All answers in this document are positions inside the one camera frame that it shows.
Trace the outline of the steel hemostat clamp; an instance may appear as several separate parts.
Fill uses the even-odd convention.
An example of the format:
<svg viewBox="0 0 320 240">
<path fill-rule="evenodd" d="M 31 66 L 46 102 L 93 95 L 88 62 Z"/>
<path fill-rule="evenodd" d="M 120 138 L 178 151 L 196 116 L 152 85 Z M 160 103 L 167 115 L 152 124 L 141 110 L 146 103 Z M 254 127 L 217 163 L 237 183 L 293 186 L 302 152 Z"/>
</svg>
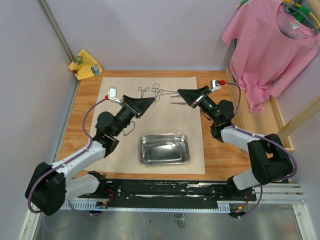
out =
<svg viewBox="0 0 320 240">
<path fill-rule="evenodd" d="M 145 93 L 148 92 L 150 88 L 149 87 L 143 88 L 142 86 L 139 86 L 137 90 L 140 92 L 140 98 L 143 98 Z"/>
</svg>

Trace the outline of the long steel hemostat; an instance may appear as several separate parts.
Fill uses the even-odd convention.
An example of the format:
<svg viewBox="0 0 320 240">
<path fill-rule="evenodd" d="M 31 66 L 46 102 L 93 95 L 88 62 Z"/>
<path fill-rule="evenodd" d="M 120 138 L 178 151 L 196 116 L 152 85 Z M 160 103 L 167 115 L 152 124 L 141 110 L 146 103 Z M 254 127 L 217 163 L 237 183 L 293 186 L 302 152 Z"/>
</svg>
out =
<svg viewBox="0 0 320 240">
<path fill-rule="evenodd" d="M 153 105 L 156 104 L 156 102 L 158 102 L 160 100 L 160 95 L 163 93 L 163 90 L 161 88 L 155 88 L 153 87 L 151 89 L 151 91 L 154 93 L 154 98 L 155 98 L 155 101 L 153 102 Z"/>
</svg>

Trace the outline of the beige cloth wrap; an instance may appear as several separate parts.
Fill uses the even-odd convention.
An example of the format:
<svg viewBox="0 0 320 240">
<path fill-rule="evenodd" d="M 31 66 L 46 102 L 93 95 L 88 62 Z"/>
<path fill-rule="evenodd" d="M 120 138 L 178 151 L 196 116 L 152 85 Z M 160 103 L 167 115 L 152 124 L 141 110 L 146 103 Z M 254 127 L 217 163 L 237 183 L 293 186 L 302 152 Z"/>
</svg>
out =
<svg viewBox="0 0 320 240">
<path fill-rule="evenodd" d="M 140 98 L 138 87 L 149 87 L 145 98 L 153 97 L 153 84 L 158 83 L 164 90 L 197 89 L 196 77 L 103 77 L 97 100 L 100 101 L 109 91 L 116 88 L 117 98 L 123 95 Z M 126 174 L 205 174 L 205 156 L 201 114 L 199 109 L 181 103 L 181 97 L 162 94 L 139 119 L 125 129 L 127 136 L 120 134 L 119 144 L 106 158 L 89 167 L 88 171 Z M 139 160 L 139 140 L 144 135 L 185 134 L 188 141 L 190 159 L 185 164 L 143 166 Z"/>
</svg>

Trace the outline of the stainless steel tray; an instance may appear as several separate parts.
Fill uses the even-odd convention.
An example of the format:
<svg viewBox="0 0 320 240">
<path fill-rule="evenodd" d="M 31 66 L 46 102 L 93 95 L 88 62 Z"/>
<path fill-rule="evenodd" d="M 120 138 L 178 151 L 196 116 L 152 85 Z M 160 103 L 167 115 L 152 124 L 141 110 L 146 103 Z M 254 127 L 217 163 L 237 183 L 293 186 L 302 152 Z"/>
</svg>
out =
<svg viewBox="0 0 320 240">
<path fill-rule="evenodd" d="M 175 138 L 176 148 L 156 147 L 157 139 Z M 190 160 L 187 136 L 183 133 L 143 135 L 139 140 L 139 161 L 145 167 L 182 165 Z"/>
</svg>

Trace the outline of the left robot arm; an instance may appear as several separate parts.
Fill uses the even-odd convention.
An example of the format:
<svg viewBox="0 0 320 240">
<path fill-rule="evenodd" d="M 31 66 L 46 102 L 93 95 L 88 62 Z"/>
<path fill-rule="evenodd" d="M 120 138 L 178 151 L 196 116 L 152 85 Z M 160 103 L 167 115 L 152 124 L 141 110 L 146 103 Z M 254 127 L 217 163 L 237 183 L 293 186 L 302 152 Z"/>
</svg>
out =
<svg viewBox="0 0 320 240">
<path fill-rule="evenodd" d="M 84 177 L 76 175 L 91 164 L 110 155 L 119 144 L 117 136 L 128 127 L 133 118 L 139 119 L 153 104 L 154 97 L 132 98 L 123 95 L 119 100 L 106 95 L 95 103 L 97 107 L 105 101 L 121 106 L 116 115 L 108 111 L 97 117 L 94 136 L 87 134 L 89 142 L 72 155 L 52 164 L 39 163 L 25 191 L 28 210 L 34 214 L 44 213 L 51 216 L 62 205 L 73 198 L 84 194 L 93 194 L 101 198 L 107 193 L 107 185 L 99 177 L 89 173 Z"/>
</svg>

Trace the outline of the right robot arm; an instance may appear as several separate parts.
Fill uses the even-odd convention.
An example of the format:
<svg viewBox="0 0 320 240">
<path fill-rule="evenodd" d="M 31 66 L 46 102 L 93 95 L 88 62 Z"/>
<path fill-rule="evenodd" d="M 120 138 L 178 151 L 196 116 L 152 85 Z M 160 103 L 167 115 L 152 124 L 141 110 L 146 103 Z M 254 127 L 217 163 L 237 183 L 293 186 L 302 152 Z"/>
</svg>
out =
<svg viewBox="0 0 320 240">
<path fill-rule="evenodd" d="M 234 105 L 231 101 L 215 103 L 212 89 L 178 89 L 177 93 L 191 108 L 199 107 L 212 121 L 210 127 L 214 139 L 232 144 L 249 154 L 250 169 L 227 180 L 226 193 L 232 200 L 240 199 L 245 190 L 274 181 L 289 179 L 297 172 L 297 162 L 287 151 L 276 134 L 260 135 L 234 125 Z"/>
</svg>

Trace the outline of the steel surgical scissors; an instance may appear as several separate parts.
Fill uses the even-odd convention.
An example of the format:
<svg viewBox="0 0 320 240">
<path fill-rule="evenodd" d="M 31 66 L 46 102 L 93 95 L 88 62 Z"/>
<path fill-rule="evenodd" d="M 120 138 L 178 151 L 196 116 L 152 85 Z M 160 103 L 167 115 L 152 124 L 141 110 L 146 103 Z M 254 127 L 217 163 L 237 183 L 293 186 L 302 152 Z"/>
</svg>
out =
<svg viewBox="0 0 320 240">
<path fill-rule="evenodd" d="M 177 147 L 176 139 L 174 137 L 156 139 L 152 145 L 155 147 L 166 147 L 173 149 Z"/>
</svg>

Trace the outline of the yellow printed cloth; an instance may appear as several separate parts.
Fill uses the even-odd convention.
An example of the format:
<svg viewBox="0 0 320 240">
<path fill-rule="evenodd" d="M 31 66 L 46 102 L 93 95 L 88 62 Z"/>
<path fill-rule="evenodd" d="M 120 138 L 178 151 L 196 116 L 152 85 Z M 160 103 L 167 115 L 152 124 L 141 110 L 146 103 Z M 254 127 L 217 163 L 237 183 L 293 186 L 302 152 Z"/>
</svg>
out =
<svg viewBox="0 0 320 240">
<path fill-rule="evenodd" d="M 102 66 L 85 50 L 82 49 L 70 63 L 68 68 L 78 81 L 101 74 Z"/>
</svg>

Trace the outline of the pink t-shirt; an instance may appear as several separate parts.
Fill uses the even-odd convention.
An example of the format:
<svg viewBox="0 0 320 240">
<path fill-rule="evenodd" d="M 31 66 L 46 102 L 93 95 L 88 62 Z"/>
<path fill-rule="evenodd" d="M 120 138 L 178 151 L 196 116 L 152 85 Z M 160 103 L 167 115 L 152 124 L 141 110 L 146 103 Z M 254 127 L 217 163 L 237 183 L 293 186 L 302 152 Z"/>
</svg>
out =
<svg viewBox="0 0 320 240">
<path fill-rule="evenodd" d="M 320 35 L 286 13 L 281 0 L 244 3 L 222 40 L 237 41 L 229 66 L 251 101 L 259 90 L 278 97 L 320 49 Z"/>
</svg>

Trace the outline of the wooden pole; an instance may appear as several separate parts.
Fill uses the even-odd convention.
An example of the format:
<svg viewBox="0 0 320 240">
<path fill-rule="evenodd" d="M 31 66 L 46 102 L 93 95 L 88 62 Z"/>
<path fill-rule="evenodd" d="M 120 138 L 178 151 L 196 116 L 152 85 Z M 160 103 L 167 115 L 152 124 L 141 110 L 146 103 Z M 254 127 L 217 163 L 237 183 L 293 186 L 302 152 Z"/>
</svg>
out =
<svg viewBox="0 0 320 240">
<path fill-rule="evenodd" d="M 303 110 L 293 117 L 285 126 L 277 133 L 281 140 L 286 139 L 311 118 L 320 112 L 320 95 L 313 99 Z"/>
</svg>

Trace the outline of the green clothes hanger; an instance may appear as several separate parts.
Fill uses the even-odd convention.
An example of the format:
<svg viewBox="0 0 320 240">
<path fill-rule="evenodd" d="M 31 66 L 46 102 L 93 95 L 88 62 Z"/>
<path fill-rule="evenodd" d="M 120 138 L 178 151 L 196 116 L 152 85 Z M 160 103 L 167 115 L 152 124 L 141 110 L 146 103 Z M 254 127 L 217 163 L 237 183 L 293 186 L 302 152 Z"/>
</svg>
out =
<svg viewBox="0 0 320 240">
<path fill-rule="evenodd" d="M 299 22 L 307 21 L 315 33 L 320 33 L 320 21 L 312 13 L 311 9 L 301 4 L 301 0 L 283 0 L 284 11 L 292 16 Z"/>
</svg>

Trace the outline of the wooden tray frame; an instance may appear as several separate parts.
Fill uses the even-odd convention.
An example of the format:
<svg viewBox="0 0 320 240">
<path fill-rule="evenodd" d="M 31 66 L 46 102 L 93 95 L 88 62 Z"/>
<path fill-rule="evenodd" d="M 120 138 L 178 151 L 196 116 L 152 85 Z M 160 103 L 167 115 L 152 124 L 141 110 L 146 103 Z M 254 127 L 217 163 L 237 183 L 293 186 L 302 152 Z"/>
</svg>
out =
<svg viewBox="0 0 320 240">
<path fill-rule="evenodd" d="M 266 91 L 259 90 L 253 95 L 254 101 L 251 101 L 246 90 L 239 90 L 233 85 L 238 82 L 233 68 L 228 66 L 225 73 L 231 101 L 238 109 L 234 117 L 236 125 L 260 135 L 277 134 L 286 125 L 278 99 L 266 97 Z"/>
</svg>

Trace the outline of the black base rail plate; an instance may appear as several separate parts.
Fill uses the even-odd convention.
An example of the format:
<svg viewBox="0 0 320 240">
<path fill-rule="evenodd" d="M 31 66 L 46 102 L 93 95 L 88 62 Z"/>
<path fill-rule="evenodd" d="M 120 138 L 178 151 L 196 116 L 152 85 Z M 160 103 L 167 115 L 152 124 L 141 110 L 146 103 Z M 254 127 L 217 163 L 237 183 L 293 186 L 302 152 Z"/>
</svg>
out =
<svg viewBox="0 0 320 240">
<path fill-rule="evenodd" d="M 109 199 L 109 207 L 142 209 L 214 209 L 218 201 L 253 202 L 253 188 L 232 190 L 226 181 L 108 179 L 97 193 L 81 199 Z"/>
</svg>

